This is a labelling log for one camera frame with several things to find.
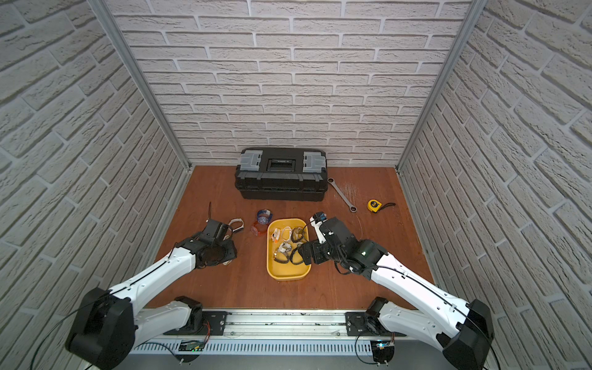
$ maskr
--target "tape measure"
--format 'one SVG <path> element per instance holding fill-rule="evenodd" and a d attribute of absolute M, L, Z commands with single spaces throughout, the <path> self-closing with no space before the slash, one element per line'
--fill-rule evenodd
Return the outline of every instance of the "tape measure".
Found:
<path fill-rule="evenodd" d="M 385 203 L 383 205 L 382 203 L 380 203 L 376 199 L 370 199 L 368 201 L 368 210 L 372 213 L 378 213 L 378 211 L 381 211 L 382 209 L 393 206 L 393 205 L 395 205 L 394 202 Z"/>

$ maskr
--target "toolbox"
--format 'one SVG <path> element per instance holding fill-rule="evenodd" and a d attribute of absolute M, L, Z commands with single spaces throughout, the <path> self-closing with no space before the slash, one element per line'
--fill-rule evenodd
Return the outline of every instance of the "toolbox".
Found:
<path fill-rule="evenodd" d="M 235 177 L 244 199 L 320 202 L 327 159 L 316 149 L 252 147 L 241 152 Z"/>

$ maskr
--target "wrench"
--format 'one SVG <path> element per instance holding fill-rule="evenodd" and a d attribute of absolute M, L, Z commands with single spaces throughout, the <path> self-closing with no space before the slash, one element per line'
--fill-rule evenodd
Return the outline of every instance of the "wrench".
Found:
<path fill-rule="evenodd" d="M 356 208 L 355 205 L 351 204 L 348 199 L 345 197 L 345 195 L 341 192 L 341 190 L 337 187 L 337 185 L 335 184 L 335 180 L 333 178 L 328 178 L 327 182 L 330 183 L 331 185 L 333 185 L 333 187 L 335 188 L 335 190 L 337 191 L 337 193 L 341 196 L 341 199 L 343 199 L 343 201 L 345 202 L 345 204 L 347 204 L 349 206 L 349 210 L 354 213 L 356 212 L 358 209 Z"/>

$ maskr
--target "yellow tray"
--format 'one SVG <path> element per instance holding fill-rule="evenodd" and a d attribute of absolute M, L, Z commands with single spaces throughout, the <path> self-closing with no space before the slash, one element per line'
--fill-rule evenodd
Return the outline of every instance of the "yellow tray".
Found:
<path fill-rule="evenodd" d="M 267 273 L 269 276 L 279 281 L 299 280 L 308 274 L 311 265 L 307 266 L 303 263 L 299 265 L 293 265 L 289 262 L 284 264 L 274 261 L 274 252 L 277 247 L 279 247 L 279 245 L 284 242 L 284 240 L 280 235 L 279 241 L 276 243 L 272 238 L 272 234 L 274 233 L 275 229 L 282 230 L 286 226 L 290 226 L 292 229 L 298 226 L 304 227 L 304 238 L 308 240 L 308 228 L 306 227 L 306 222 L 299 218 L 284 218 L 282 220 L 275 220 L 269 224 L 269 227 L 267 228 Z M 292 248 L 296 247 L 296 243 L 293 243 L 292 240 L 289 242 L 292 244 Z M 296 252 L 294 255 L 294 261 L 298 262 L 301 259 L 302 258 L 298 252 Z"/>

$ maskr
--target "wooden floor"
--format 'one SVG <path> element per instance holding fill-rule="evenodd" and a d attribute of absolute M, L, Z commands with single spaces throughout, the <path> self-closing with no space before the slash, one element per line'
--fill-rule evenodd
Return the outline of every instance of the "wooden floor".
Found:
<path fill-rule="evenodd" d="M 167 254 L 175 242 L 204 228 L 210 201 L 212 219 L 227 223 L 240 217 L 245 221 L 245 230 L 233 237 L 237 259 L 228 266 L 194 270 L 161 292 L 149 307 L 186 295 L 205 307 L 366 309 L 376 296 L 382 296 L 413 308 L 361 276 L 339 275 L 331 262 L 313 265 L 302 280 L 274 280 L 265 266 L 266 237 L 256 237 L 248 230 L 256 212 L 263 208 L 273 212 L 274 220 L 296 217 L 308 221 L 314 213 L 324 211 L 329 218 L 342 220 L 358 239 L 374 240 L 417 274 L 433 281 L 393 168 L 329 169 L 335 183 L 357 206 L 357 213 L 349 212 L 332 186 L 322 202 L 245 200 L 234 187 L 234 171 L 235 167 L 229 166 L 195 168 L 157 259 Z M 373 214 L 366 208 L 372 198 L 397 205 Z"/>

